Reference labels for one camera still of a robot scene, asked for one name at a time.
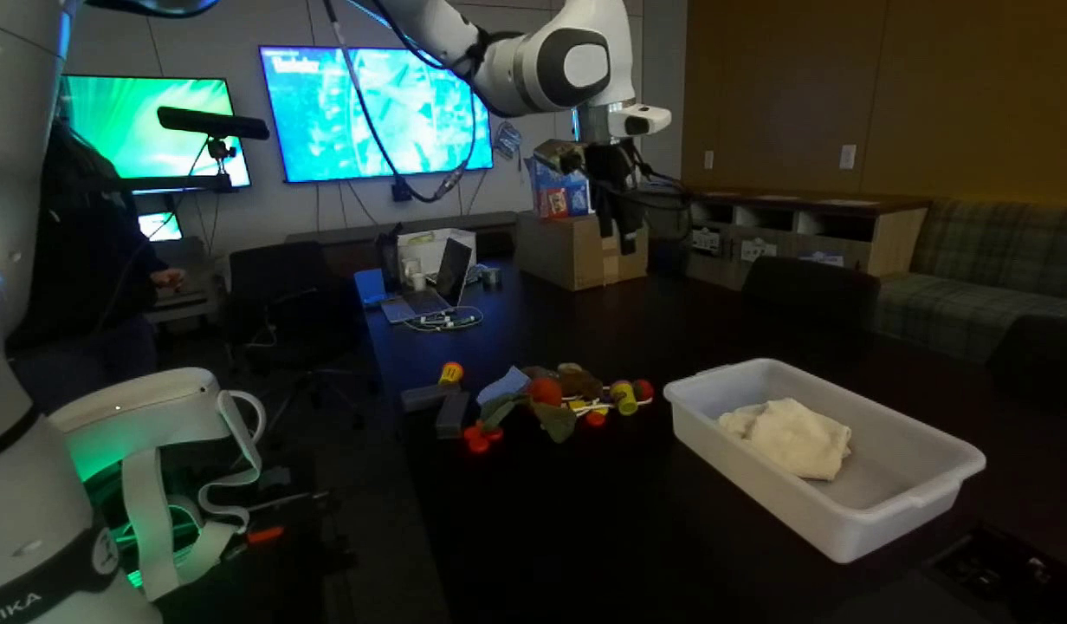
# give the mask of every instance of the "white plastic bin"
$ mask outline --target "white plastic bin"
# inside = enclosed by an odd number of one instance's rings
[[[989,463],[975,444],[784,361],[700,369],[665,383],[665,397],[672,430],[691,451],[837,565],[942,517],[960,480]],[[788,476],[741,437],[713,426],[725,413],[770,397],[797,397],[852,426],[852,452],[837,478]]]

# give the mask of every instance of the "shelf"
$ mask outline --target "shelf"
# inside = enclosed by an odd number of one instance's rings
[[[698,229],[722,232],[710,261],[746,264],[754,253],[777,253],[887,278],[911,268],[925,204],[922,196],[704,189],[694,194],[691,213]],[[700,264],[700,270],[713,284],[741,287],[747,268]]]

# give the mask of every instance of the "toy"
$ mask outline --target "toy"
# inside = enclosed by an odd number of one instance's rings
[[[583,365],[509,367],[504,377],[475,390],[478,417],[463,426],[472,400],[461,387],[463,377],[461,361],[445,361],[437,383],[403,390],[403,410],[416,413],[437,405],[437,437],[461,441],[467,458],[490,458],[504,444],[504,424],[517,405],[529,405],[539,430],[553,444],[564,444],[574,426],[601,432],[612,413],[627,420],[658,396],[646,377],[604,383]]]
[[[639,377],[639,380],[604,383],[583,365],[527,367],[527,369],[514,367],[504,380],[509,380],[509,396],[490,390],[497,400],[480,400],[478,426],[499,430],[509,410],[527,400],[529,413],[539,420],[539,430],[553,444],[564,444],[574,432],[574,426],[607,430],[612,413],[633,417],[639,410],[655,400],[650,380]]]

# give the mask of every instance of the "orange object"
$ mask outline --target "orange object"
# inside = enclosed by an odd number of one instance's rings
[[[545,405],[560,405],[564,400],[564,387],[553,377],[534,377],[527,396],[529,396],[529,400],[545,400]]]
[[[584,424],[590,430],[604,430],[607,420],[610,420],[607,413],[584,413],[584,417],[583,417],[583,424]]]
[[[461,441],[472,458],[484,458],[504,441],[504,430],[484,430],[475,424],[461,430]]]
[[[248,531],[248,533],[247,533],[247,545],[248,545],[248,548],[278,545],[278,539],[285,539],[285,533],[286,533],[285,525]]]

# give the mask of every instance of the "person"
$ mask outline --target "person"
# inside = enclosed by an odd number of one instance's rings
[[[113,162],[57,116],[32,299],[8,339],[43,413],[155,367],[155,329],[147,320],[155,287],[183,287],[183,270],[154,253]]]

